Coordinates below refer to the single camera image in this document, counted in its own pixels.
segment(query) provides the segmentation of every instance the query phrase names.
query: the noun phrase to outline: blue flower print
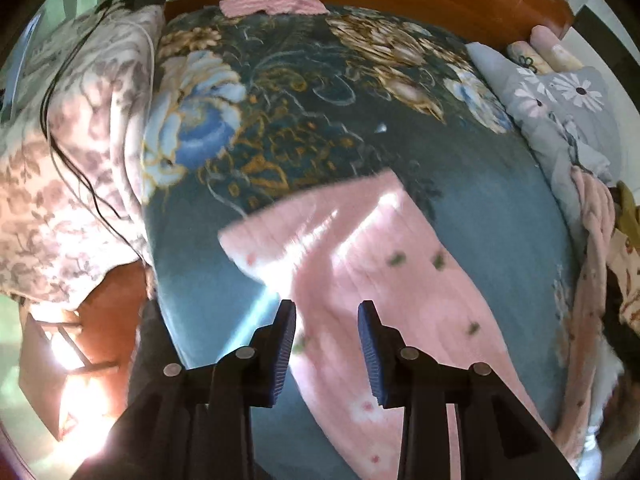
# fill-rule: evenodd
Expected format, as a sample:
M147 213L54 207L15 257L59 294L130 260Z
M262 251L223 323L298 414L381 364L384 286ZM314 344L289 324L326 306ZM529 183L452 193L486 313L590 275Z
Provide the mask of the blue flower print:
M172 57L154 97L143 147L143 201L220 156L240 129L240 76L208 50Z
M444 86L456 99L469 108L473 117L482 126L496 134L504 134L513 128L513 123L504 107L491 91L472 72L447 63L459 81L444 79Z

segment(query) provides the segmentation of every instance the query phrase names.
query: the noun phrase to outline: floral blanket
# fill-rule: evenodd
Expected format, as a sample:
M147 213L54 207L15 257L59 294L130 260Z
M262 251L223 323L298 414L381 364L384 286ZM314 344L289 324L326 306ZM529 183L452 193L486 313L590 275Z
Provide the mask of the floral blanket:
M602 76L590 67L535 75L483 44L467 49L536 154L582 260L588 233L572 166L605 184L617 182L622 166L618 125Z
M40 104L68 53L98 20L65 23L30 55L18 113L0 125L0 290L75 308L108 270L137 258L97 221L95 203L56 156L40 127ZM49 129L94 187L104 217L143 251L140 150L152 53L162 8L115 10L98 26L56 86ZM87 211L78 198L92 209Z
M181 360L207 365L246 344L279 302L229 260L220 230L299 190L389 168L486 300L553 430L566 382L566 284L578 265L537 160L460 38L373 10L329 10L226 18L208 7L167 25L142 200L159 305ZM311 232L306 217L314 211L296 222ZM304 245L290 248L295 266ZM399 250L388 264L405 258ZM430 323L414 321L416 330ZM252 417L257 460L272 476L356 478L294 381Z

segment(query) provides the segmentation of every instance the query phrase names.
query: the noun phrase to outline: blue floral comforter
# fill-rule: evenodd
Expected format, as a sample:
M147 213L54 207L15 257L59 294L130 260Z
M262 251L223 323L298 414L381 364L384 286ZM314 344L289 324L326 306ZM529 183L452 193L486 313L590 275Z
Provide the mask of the blue floral comforter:
M167 27L143 155L162 314L188 367L270 322L272 292L220 248L220 229L297 190L391 168L482 292L519 377L553 428L577 264L553 195L461 40L373 10ZM281 479L354 478L288 381L254 411Z

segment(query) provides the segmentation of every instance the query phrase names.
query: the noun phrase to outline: pink towel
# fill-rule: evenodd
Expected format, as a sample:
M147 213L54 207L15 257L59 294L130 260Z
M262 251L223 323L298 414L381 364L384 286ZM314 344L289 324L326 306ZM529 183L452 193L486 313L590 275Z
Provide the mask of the pink towel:
M402 438L402 410L383 410L371 394L356 323L362 300L442 364L489 363L542 424L489 306L392 171L281 200L222 230L220 243L243 272L296 302L291 370L361 478L397 478ZM451 466L460 478L457 449Z
M587 257L575 287L567 385L554 441L565 458L575 465L584 446L591 410L591 386L602 337L600 318L604 314L607 295L607 253L616 213L609 189L601 181L575 166L571 176L578 189L582 224L589 232L589 238Z
M320 0L222 0L220 10L228 18L260 10L267 14L327 14Z

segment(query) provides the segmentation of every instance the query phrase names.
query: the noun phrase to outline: bedding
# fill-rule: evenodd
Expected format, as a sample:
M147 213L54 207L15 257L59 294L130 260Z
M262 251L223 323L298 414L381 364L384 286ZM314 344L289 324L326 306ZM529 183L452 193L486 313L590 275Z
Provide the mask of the bedding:
M585 444L592 410L591 389L602 337L605 312L607 253L616 221L613 199L607 187L580 168L571 168L571 178L580 197L582 223L589 232L586 258L576 285L571 314L567 388L562 419L554 441L567 460L577 465Z
M320 0L222 0L220 10L228 18L263 10L267 14L326 14Z
M594 68L535 75L492 48L471 43L470 56L536 154L558 200L576 255L582 259L587 231L571 167L585 168L605 183L616 182L622 147L607 88Z
M554 71L526 41L511 43L507 47L507 56L515 64L528 68L534 74L549 74Z
M166 28L142 199L181 360L207 365L247 343L279 302L229 260L220 230L295 192L389 168L486 300L554 429L578 261L537 160L460 38L374 10L329 10L226 18L207 7ZM356 478L291 377L276 407L252 416L270 474Z
M384 410L371 393L357 327L363 298L374 301L407 345L437 362L463 369L491 363L544 426L491 310L393 172L281 200L223 229L220 244L242 272L296 303L292 375L314 419L360 478L397 475L403 424L402 410ZM584 431L573 433L584 438ZM455 416L449 436L458 440ZM450 451L455 472L456 447Z
M531 29L529 43L555 72L575 72L584 68L582 62L565 49L558 37L544 25Z
M108 12L63 72L48 125L94 186L101 213L144 253L139 159L149 40L159 39L164 16L159 6ZM17 116L0 125L0 290L64 308L78 307L108 270L138 257L98 222L91 196L57 156L54 165L40 127L50 81L101 13L63 24L34 50L18 87Z

